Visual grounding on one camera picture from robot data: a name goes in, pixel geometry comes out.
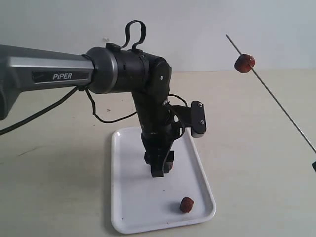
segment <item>metal rod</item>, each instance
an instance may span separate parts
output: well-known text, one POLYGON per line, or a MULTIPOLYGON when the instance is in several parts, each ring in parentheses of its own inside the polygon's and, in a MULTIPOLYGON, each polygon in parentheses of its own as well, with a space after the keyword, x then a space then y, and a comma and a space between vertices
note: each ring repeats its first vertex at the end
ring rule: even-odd
MULTIPOLYGON (((237 48, 237 46, 234 44, 234 42, 231 40, 231 38, 226 35, 227 39, 230 41, 230 43, 234 46, 234 48, 237 50, 237 52, 241 55, 241 51, 237 48)), ((299 128, 299 126, 295 123, 295 121, 291 118, 291 116, 288 114, 288 112, 285 110, 285 108, 283 108, 283 106, 281 105, 281 103, 277 100, 277 98, 273 95, 273 93, 270 91, 270 89, 267 87, 267 85, 263 82, 263 80, 260 78, 260 76, 257 74, 257 72, 252 68, 252 66, 250 65, 251 70, 253 71, 253 73, 256 75, 256 77, 259 79, 259 81, 262 83, 262 85, 265 87, 265 89, 267 89, 267 91, 270 93, 270 95, 274 98, 274 100, 276 101, 276 103, 280 106, 280 108, 283 110, 283 112, 285 113, 285 115, 289 118, 289 120, 292 122, 292 124, 296 127, 296 129, 300 132, 300 134, 303 136, 303 138, 305 139, 305 141, 308 143, 308 145, 310 145, 311 149, 315 152, 316 154, 316 149, 315 147, 312 145, 312 143, 308 140, 308 138, 305 136, 305 134, 303 133, 303 131, 299 128)))

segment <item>cable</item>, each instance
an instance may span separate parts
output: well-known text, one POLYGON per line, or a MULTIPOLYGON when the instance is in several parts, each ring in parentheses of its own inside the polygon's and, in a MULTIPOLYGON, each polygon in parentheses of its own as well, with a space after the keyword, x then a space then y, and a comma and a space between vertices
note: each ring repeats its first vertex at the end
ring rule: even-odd
POLYGON ((178 98, 179 100, 181 100, 186 105, 186 107, 188 106, 188 103, 185 101, 185 99, 181 98, 180 96, 175 95, 175 94, 169 94, 168 97, 169 96, 178 98))
POLYGON ((181 134, 180 134, 180 136, 174 138, 174 140, 177 140, 177 139, 181 138, 184 135, 186 127, 185 127, 184 123, 181 121, 179 114, 172 108, 172 106, 169 103, 165 104, 165 106, 168 109, 170 109, 174 113, 175 116, 177 116, 179 122, 181 123, 181 127, 182 127, 181 134))
POLYGON ((54 104, 46 107, 45 109, 41 110, 41 111, 38 111, 37 113, 29 116, 28 118, 22 120, 22 121, 19 121, 13 125, 11 125, 10 127, 7 127, 5 129, 2 129, 0 130, 0 136, 1 135, 4 135, 8 132, 11 132, 29 122, 31 122, 32 120, 38 118, 39 116, 47 113, 48 111, 51 111, 52 109, 56 108, 57 106, 61 105, 62 103, 64 103, 70 96, 72 96, 79 88, 78 87, 75 87, 74 89, 72 89, 71 91, 69 91, 63 98, 61 98, 60 100, 58 100, 57 102, 55 102, 54 104))
POLYGON ((122 117, 122 118, 118 118, 118 119, 116 119, 116 120, 105 121, 105 120, 101 119, 101 118, 96 114, 95 102, 94 102, 94 100, 93 100, 93 98, 92 98, 92 96, 91 96, 91 94, 90 94, 88 88, 85 89, 85 92, 86 92, 86 94, 87 94, 87 96, 88 96, 88 98, 89 98, 89 100, 90 100, 90 102, 91 102, 91 104, 92 104, 92 114, 93 114, 100 122, 103 122, 103 123, 114 123, 114 122, 121 121, 121 120, 123 120, 123 119, 127 119, 127 118, 132 117, 133 115, 137 114, 137 112, 134 112, 134 113, 132 113, 132 114, 130 114, 130 115, 127 115, 127 116, 122 117))

